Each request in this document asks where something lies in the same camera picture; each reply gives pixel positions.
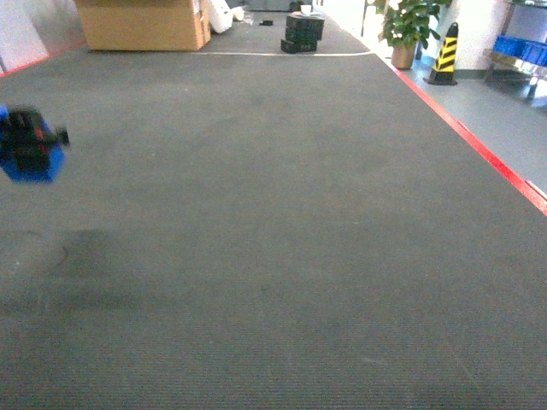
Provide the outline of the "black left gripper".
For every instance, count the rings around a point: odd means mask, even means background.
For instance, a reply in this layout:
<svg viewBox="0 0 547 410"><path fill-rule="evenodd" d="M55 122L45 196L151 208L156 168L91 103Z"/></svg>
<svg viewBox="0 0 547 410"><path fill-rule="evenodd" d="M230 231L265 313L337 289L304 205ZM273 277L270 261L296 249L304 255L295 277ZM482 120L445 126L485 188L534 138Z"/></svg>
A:
<svg viewBox="0 0 547 410"><path fill-rule="evenodd" d="M67 128L50 128L37 108L1 107L1 156L14 159L20 172L49 170L54 151L69 145Z"/></svg>

